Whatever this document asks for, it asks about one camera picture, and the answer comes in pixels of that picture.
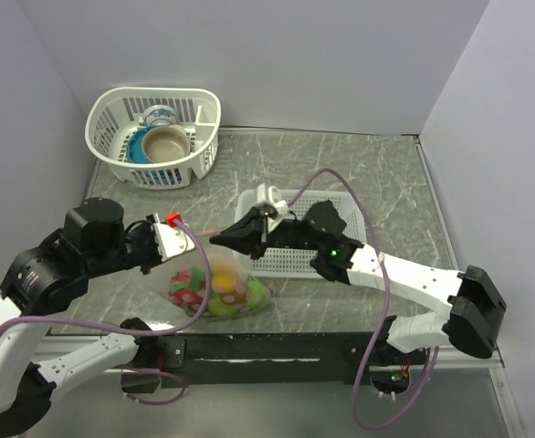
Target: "beige bowl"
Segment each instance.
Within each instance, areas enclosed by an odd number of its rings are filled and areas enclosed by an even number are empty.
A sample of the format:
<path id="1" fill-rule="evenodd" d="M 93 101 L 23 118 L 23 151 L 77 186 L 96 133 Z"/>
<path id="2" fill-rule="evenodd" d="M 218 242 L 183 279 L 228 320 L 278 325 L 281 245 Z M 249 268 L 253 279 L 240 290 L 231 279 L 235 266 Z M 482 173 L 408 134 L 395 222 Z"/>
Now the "beige bowl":
<path id="1" fill-rule="evenodd" d="M 150 162 L 175 162 L 191 152 L 191 142 L 182 126 L 160 126 L 143 136 L 142 150 Z"/>

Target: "bowl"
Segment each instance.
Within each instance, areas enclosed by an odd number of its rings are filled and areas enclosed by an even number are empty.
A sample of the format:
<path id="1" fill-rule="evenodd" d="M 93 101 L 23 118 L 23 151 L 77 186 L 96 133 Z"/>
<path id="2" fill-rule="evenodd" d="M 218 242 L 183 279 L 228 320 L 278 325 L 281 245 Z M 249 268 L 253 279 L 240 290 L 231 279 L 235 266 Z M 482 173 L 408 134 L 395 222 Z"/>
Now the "bowl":
<path id="1" fill-rule="evenodd" d="M 170 126 L 178 121 L 176 110 L 167 105 L 154 105 L 143 112 L 143 122 L 146 126 Z"/>
<path id="2" fill-rule="evenodd" d="M 191 151 L 191 142 L 180 125 L 158 126 L 146 132 L 142 151 L 149 162 L 175 162 Z"/>

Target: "white plastic basket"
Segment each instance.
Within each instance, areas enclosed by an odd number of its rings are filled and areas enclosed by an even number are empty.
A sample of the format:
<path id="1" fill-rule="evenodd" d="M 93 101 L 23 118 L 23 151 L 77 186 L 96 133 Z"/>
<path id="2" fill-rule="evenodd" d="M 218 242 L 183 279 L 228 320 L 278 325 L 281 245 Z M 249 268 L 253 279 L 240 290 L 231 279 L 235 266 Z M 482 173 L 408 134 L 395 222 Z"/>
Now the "white plastic basket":
<path id="1" fill-rule="evenodd" d="M 280 190 L 280 192 L 282 198 L 289 202 L 297 190 Z M 314 203 L 328 199 L 334 204 L 341 219 L 347 223 L 344 234 L 366 243 L 365 221 L 357 208 L 357 204 L 348 193 L 307 190 L 294 203 L 292 211 L 300 219 Z M 237 202 L 235 220 L 241 219 L 255 204 L 257 204 L 257 199 L 254 190 L 242 192 Z M 322 278 L 310 266 L 310 260 L 315 255 L 316 251 L 303 249 L 269 248 L 259 260 L 251 260 L 248 255 L 234 252 L 236 261 L 253 276 L 277 278 Z"/>
<path id="2" fill-rule="evenodd" d="M 168 105 L 191 140 L 191 153 L 175 162 L 134 164 L 126 156 L 131 135 L 143 127 L 141 115 L 152 105 Z M 177 189 L 190 184 L 191 171 L 203 178 L 215 162 L 221 104 L 204 89 L 123 87 L 103 94 L 89 113 L 85 141 L 120 180 L 144 189 Z"/>

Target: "red clip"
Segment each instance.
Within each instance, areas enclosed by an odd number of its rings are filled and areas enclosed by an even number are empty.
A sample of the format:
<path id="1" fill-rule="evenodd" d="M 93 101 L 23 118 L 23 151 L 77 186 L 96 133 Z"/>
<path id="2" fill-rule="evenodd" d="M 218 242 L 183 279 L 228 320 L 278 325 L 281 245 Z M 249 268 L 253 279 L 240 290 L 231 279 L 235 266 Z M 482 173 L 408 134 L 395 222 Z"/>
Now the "red clip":
<path id="1" fill-rule="evenodd" d="M 179 220 L 180 222 L 183 221 L 183 218 L 180 216 L 180 213 L 172 212 L 166 216 L 166 223 L 171 227 L 176 227 L 176 220 Z"/>

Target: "gray marble surface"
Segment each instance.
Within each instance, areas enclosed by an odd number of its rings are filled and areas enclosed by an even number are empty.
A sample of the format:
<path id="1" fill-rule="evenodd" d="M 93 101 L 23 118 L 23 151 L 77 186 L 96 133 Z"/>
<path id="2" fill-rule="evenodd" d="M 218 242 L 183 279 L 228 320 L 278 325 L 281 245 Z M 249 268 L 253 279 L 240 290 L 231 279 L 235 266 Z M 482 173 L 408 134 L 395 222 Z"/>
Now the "gray marble surface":
<path id="1" fill-rule="evenodd" d="M 119 202 L 126 224 L 154 212 L 179 211 L 196 232 L 220 230 L 233 223 L 237 197 L 244 190 L 261 183 L 298 189 L 316 169 L 328 166 L 344 175 L 360 196 L 384 252 L 429 266 L 452 266 L 413 137 L 234 130 L 223 131 L 219 140 L 213 169 L 203 180 L 194 177 L 186 188 L 138 189 L 118 181 L 107 165 L 101 165 L 91 195 Z M 342 190 L 329 175 L 321 176 L 312 188 Z M 186 315 L 159 295 L 171 271 L 170 266 L 160 266 L 148 276 L 134 269 L 92 280 L 89 293 L 71 305 L 68 315 L 116 324 L 140 317 L 156 329 L 176 325 Z M 199 320 L 190 331 L 365 331 L 374 329 L 381 315 L 383 293 L 374 289 L 325 280 L 262 282 L 273 296 L 267 308 L 240 318 Z M 390 315 L 424 312 L 413 302 L 392 298 Z"/>

